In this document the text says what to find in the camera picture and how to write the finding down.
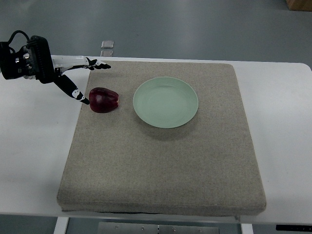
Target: ceramic plate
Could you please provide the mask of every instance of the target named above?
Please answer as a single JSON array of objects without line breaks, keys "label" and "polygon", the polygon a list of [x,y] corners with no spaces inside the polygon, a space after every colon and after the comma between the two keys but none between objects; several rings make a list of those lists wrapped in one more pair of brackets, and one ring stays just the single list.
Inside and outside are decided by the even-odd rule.
[{"label": "ceramic plate", "polygon": [[141,84],[133,96],[137,115],[158,128],[175,128],[190,121],[198,109],[198,97],[186,82],[157,77]]}]

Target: table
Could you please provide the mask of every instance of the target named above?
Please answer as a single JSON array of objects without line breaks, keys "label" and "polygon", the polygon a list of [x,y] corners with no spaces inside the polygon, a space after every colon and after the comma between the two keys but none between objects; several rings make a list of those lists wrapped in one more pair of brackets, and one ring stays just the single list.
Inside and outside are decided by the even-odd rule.
[{"label": "table", "polygon": [[[301,63],[103,58],[107,61],[217,62],[233,65],[267,199],[242,223],[312,223],[312,71]],[[67,71],[85,92],[89,70]],[[0,213],[177,221],[234,217],[63,213],[57,204],[81,103],[56,85],[0,74]]]}]

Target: gray floor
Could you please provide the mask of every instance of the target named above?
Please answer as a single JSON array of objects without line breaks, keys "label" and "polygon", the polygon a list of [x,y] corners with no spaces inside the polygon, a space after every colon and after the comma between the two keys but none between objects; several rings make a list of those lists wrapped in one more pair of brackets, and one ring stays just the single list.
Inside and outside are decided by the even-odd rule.
[{"label": "gray floor", "polygon": [[[6,0],[0,7],[0,41],[23,30],[45,37],[53,55],[99,56],[101,42],[113,40],[114,57],[312,67],[311,25],[312,12],[289,11],[285,0]],[[11,45],[18,50],[25,43],[18,35]],[[0,215],[0,234],[50,234],[55,221]],[[68,234],[87,233],[82,227],[71,230],[79,224],[92,229],[94,222],[71,219]],[[274,225],[257,226],[255,233],[275,233]]]}]

